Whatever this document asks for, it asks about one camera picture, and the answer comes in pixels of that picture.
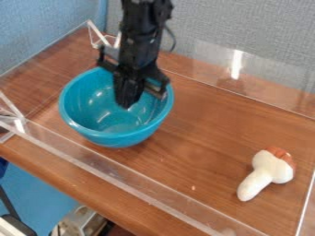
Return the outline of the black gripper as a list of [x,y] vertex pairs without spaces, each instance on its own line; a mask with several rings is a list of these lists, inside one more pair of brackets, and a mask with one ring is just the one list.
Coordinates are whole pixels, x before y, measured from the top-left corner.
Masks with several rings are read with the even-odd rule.
[[113,73],[116,102],[120,106],[131,107],[137,103],[144,91],[157,99],[165,96],[169,79],[156,64],[159,47],[160,38],[144,41],[121,38],[116,65],[104,59],[108,49],[99,49],[97,66]]

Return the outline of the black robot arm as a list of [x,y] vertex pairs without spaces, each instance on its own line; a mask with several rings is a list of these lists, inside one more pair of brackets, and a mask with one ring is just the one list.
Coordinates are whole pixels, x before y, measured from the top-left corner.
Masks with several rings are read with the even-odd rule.
[[161,38],[168,30],[173,5],[171,0],[120,0],[120,46],[117,64],[104,59],[105,49],[99,49],[97,66],[113,73],[115,99],[128,109],[147,91],[157,99],[165,96],[169,78],[157,67]]

